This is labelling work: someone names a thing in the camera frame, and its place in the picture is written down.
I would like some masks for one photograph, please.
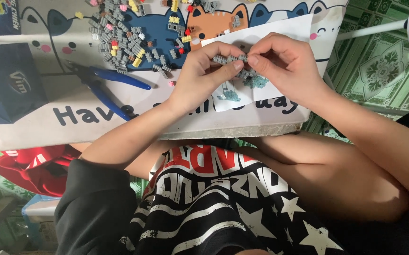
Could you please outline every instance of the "wire cutter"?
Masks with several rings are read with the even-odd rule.
[[[151,86],[141,82],[135,78],[132,78],[130,76],[113,72],[110,70],[104,70],[100,69],[94,66],[86,67],[79,65],[77,63],[74,63],[72,61],[66,60],[67,64],[66,67],[76,74],[81,80],[82,83],[87,85],[88,88],[93,92],[93,94],[103,103],[105,104],[106,107],[108,107],[111,111],[116,113],[118,116],[123,118],[126,121],[131,120],[129,115],[127,115],[123,110],[121,110],[115,102],[113,102],[108,95],[105,94],[105,92],[101,89],[101,82],[99,80],[96,80],[93,78],[94,75],[97,75],[100,78],[106,79],[106,80],[111,80],[111,81],[117,81],[117,82],[122,82],[125,84],[130,84],[132,86],[141,88],[141,89],[146,89],[150,90]]]

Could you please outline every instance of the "hand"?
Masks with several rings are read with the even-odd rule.
[[[214,42],[187,55],[176,87],[166,102],[183,114],[190,113],[206,101],[221,84],[234,78],[244,67],[241,60],[219,68],[211,68],[215,55],[235,56],[244,54],[236,46]]]
[[[310,45],[286,35],[270,33],[261,39],[250,49],[248,63],[289,100],[304,107],[333,92],[319,74]]]

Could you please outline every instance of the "pink cheek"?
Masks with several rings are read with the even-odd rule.
[[[69,47],[63,47],[62,49],[64,54],[71,54],[72,53],[72,49]]]
[[[50,52],[50,51],[52,50],[52,49],[50,48],[50,46],[45,45],[45,44],[41,46],[41,49],[42,49],[42,51],[45,52],[45,53]]]

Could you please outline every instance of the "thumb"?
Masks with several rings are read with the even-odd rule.
[[[248,56],[248,64],[259,74],[274,81],[284,74],[285,70],[276,66],[272,61],[258,54]]]
[[[234,78],[242,68],[244,68],[244,62],[237,60],[220,67],[217,71],[210,73],[207,76],[214,84],[221,85]]]

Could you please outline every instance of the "red bag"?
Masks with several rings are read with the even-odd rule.
[[[54,176],[46,166],[55,163],[69,166],[81,154],[69,145],[56,145],[2,152],[0,175],[8,181],[46,196],[62,196],[67,175]]]

